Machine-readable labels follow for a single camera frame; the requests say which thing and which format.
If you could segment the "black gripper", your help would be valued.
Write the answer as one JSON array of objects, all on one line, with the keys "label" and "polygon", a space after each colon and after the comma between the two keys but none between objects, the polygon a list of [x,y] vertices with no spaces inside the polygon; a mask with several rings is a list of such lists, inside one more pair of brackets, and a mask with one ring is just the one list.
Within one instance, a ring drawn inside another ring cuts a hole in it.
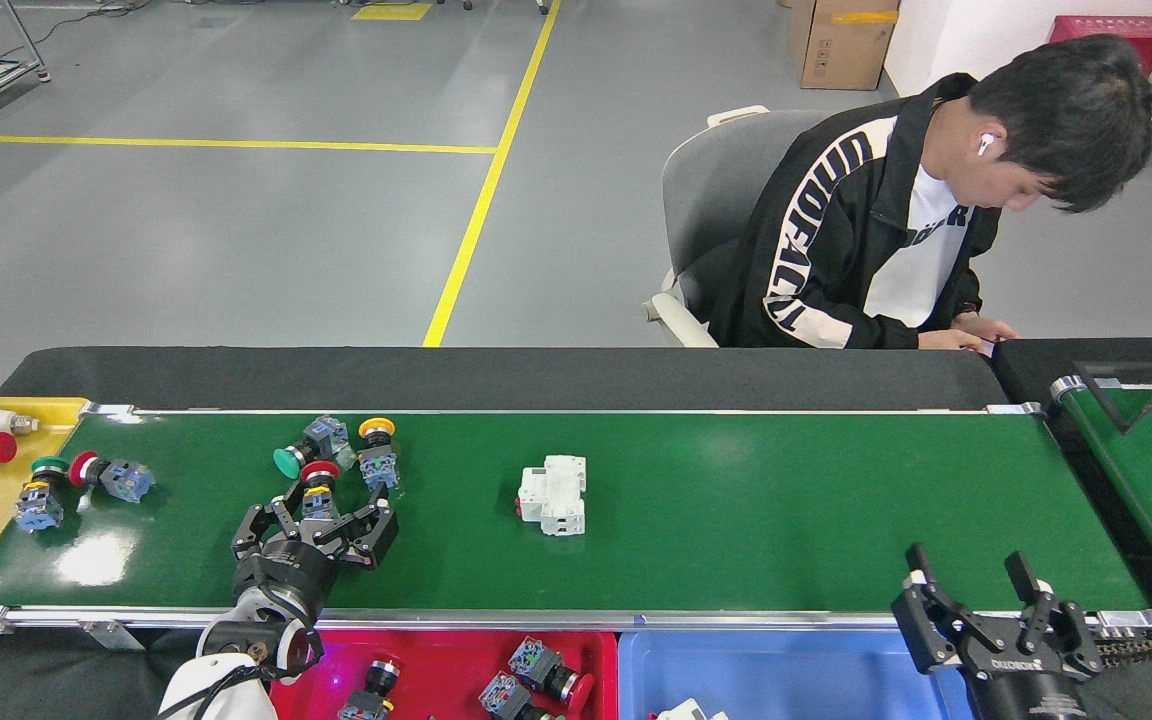
[{"label": "black gripper", "polygon": [[388,502],[369,503],[329,521],[321,530],[321,551],[301,541],[294,511],[300,500],[274,497],[265,505],[250,505],[238,521],[230,550],[238,560],[233,579],[234,601],[256,588],[257,571],[270,591],[291,598],[302,611],[321,612],[338,579],[338,562],[376,569],[397,537],[396,511]]},{"label": "black gripper", "polygon": [[1073,679],[1084,682],[1101,674],[1102,659],[1085,612],[1079,602],[1061,601],[1023,552],[1006,558],[1007,577],[1024,602],[1020,637],[998,653],[983,619],[937,582],[923,544],[911,544],[905,562],[909,575],[890,612],[916,670],[929,673],[960,657],[977,719],[1087,717]]}]

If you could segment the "person's left hand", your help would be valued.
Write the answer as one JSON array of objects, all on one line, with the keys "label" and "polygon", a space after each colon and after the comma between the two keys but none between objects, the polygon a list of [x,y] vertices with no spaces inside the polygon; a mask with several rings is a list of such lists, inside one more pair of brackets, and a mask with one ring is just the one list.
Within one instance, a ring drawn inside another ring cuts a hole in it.
[{"label": "person's left hand", "polygon": [[1021,338],[1020,333],[1010,327],[1010,324],[979,313],[956,314],[952,319],[952,328],[995,343],[1005,340],[1020,340]]}]

